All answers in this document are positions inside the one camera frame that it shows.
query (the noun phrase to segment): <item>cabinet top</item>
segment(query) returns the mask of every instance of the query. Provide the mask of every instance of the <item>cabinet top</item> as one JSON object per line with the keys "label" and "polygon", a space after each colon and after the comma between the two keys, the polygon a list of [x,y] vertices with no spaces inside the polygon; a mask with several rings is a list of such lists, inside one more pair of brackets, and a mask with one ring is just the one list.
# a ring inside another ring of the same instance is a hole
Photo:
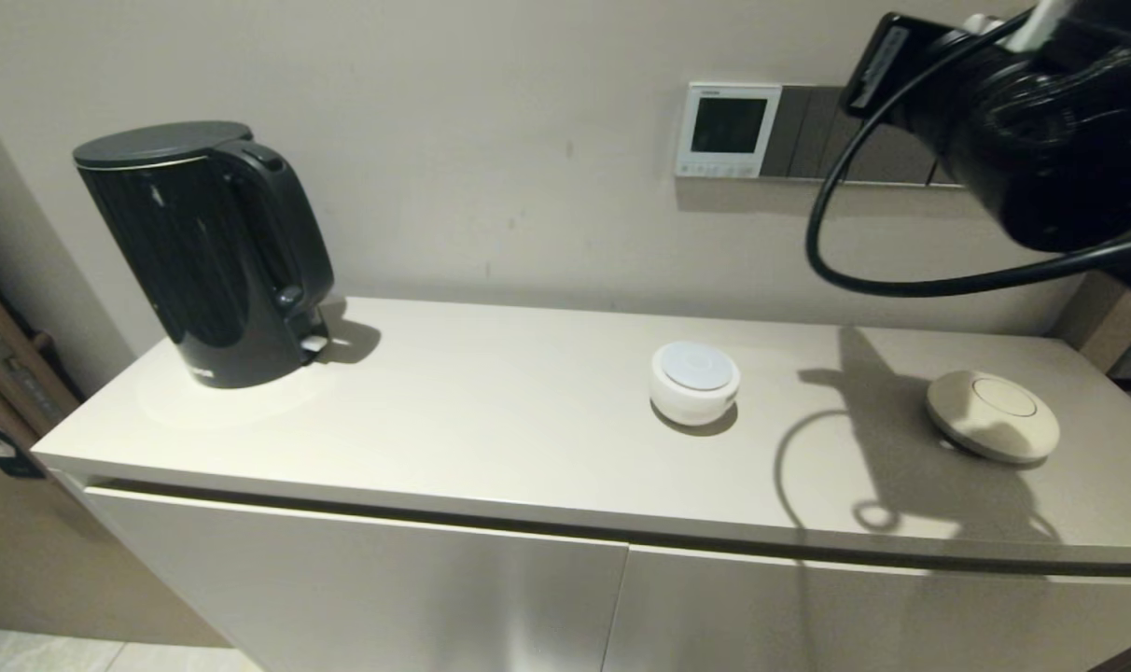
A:
{"label": "cabinet top", "polygon": [[[938,558],[1131,562],[1131,399],[1043,338],[348,299],[318,362],[245,390],[157,345],[36,446],[51,467],[528,523]],[[667,425],[672,341],[742,371],[733,422]],[[1031,468],[947,446],[930,380],[975,369],[1046,400]]]}

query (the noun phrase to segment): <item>round button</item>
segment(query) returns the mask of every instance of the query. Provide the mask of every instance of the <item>round button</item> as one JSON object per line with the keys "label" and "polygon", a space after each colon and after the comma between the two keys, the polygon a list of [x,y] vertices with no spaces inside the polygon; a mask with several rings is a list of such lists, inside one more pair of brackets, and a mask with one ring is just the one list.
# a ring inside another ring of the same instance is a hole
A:
{"label": "round button", "polygon": [[1004,380],[979,378],[973,381],[972,391],[976,393],[976,396],[983,399],[984,403],[1000,410],[1002,413],[1009,413],[1018,417],[1030,417],[1035,413],[1038,413],[1038,406],[1029,395],[1011,386],[1011,384],[1004,382]]}
{"label": "round button", "polygon": [[677,386],[706,391],[732,382],[734,365],[729,357],[710,345],[677,342],[664,348],[661,369]]}

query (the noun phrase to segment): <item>thermostat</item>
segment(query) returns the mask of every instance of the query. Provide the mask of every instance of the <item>thermostat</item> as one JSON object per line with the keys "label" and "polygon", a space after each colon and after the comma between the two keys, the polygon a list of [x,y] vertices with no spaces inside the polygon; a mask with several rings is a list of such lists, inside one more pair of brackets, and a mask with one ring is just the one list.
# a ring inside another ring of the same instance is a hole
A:
{"label": "thermostat", "polygon": [[691,84],[674,174],[759,178],[780,98],[778,84]]}

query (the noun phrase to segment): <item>floor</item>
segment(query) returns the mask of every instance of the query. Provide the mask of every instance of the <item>floor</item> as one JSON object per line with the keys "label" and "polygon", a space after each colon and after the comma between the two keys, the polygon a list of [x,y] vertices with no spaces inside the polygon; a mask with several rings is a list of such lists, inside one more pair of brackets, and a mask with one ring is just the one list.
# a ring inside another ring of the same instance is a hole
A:
{"label": "floor", "polygon": [[0,630],[0,672],[259,672],[238,651]]}

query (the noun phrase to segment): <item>cabinet door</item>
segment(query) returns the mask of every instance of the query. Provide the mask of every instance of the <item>cabinet door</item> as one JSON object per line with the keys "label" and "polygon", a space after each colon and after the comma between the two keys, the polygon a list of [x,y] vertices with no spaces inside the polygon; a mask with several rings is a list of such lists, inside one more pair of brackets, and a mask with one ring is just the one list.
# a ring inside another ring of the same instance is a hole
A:
{"label": "cabinet door", "polygon": [[1078,671],[1130,646],[1131,578],[632,546],[604,671]]}
{"label": "cabinet door", "polygon": [[598,672],[627,544],[85,490],[266,672]]}

